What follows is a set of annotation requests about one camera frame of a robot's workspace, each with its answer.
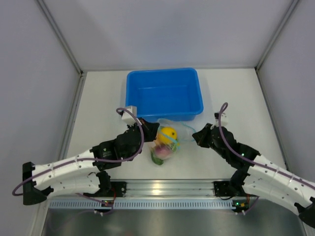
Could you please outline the yellow fake lemon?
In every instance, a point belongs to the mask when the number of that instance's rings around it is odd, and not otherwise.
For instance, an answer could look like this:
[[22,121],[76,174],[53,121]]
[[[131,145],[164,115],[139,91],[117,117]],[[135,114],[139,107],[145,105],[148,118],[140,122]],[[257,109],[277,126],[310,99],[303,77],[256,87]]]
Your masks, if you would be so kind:
[[157,134],[157,138],[165,145],[177,141],[177,131],[170,126],[162,126]]

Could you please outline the clear zip top bag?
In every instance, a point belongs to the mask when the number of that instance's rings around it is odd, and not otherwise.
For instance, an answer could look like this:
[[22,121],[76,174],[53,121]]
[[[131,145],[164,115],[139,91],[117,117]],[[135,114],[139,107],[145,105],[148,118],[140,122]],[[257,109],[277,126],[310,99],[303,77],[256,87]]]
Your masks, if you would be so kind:
[[196,130],[182,121],[160,118],[157,122],[156,139],[149,147],[152,162],[161,166],[176,155],[183,144],[194,141],[192,135]]

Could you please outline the purple fake onion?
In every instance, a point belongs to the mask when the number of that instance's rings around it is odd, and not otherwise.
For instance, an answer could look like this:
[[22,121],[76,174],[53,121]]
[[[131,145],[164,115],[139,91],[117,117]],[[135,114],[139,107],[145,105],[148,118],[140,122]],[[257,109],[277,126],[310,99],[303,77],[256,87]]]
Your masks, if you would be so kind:
[[166,159],[171,154],[171,150],[167,145],[155,146],[154,154],[159,159]]

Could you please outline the green fake watermelon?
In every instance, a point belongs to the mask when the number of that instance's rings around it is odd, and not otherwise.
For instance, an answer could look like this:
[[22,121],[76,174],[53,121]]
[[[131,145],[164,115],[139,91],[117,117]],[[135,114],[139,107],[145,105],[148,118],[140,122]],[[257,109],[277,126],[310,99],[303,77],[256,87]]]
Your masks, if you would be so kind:
[[157,158],[153,153],[151,153],[151,160],[158,166],[161,166],[164,164],[164,161]]

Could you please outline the orange fake peach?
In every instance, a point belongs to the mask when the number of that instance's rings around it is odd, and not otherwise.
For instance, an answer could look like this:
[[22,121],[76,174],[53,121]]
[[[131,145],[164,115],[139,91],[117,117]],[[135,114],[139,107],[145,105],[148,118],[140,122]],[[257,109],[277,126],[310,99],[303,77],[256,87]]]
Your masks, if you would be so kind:
[[163,143],[159,139],[154,140],[155,148],[159,148],[163,145]]

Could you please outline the green fake apple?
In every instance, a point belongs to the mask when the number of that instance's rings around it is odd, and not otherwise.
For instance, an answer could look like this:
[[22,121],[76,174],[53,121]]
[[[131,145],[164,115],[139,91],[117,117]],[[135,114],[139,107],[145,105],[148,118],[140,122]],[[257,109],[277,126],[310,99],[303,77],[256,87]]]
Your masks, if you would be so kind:
[[179,143],[171,143],[169,145],[170,149],[172,152],[176,152],[180,149],[180,144]]

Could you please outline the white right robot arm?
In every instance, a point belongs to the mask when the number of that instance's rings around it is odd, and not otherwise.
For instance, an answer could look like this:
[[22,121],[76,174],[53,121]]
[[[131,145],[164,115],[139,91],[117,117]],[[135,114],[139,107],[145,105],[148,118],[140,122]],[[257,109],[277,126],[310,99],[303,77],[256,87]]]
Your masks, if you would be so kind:
[[315,184],[273,163],[256,149],[237,142],[225,127],[206,126],[193,134],[197,145],[211,148],[236,172],[229,181],[235,195],[255,195],[296,214],[315,226]]

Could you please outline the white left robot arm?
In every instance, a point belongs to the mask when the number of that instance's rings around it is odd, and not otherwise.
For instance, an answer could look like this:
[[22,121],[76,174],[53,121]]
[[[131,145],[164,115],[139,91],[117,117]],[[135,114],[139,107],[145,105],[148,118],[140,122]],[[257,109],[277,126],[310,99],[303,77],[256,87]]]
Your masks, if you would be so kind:
[[74,157],[43,165],[22,165],[23,204],[39,204],[58,195],[107,196],[111,191],[108,169],[121,166],[141,153],[145,142],[156,139],[160,124],[143,118],[115,139]]

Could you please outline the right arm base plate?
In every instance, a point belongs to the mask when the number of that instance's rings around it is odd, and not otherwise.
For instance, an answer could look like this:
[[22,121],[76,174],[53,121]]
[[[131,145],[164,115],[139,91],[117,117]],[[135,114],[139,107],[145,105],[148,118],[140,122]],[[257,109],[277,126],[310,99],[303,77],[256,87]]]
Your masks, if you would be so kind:
[[247,194],[242,187],[230,181],[214,181],[214,192],[217,197],[245,197]]

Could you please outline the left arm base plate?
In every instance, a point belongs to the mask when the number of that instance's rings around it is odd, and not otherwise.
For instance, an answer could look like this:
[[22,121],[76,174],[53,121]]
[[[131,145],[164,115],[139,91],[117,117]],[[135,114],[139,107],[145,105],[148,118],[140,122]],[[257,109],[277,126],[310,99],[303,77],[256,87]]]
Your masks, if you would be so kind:
[[83,193],[84,196],[97,198],[97,197],[123,197],[126,193],[125,181],[112,181],[109,185],[102,186],[97,192]]

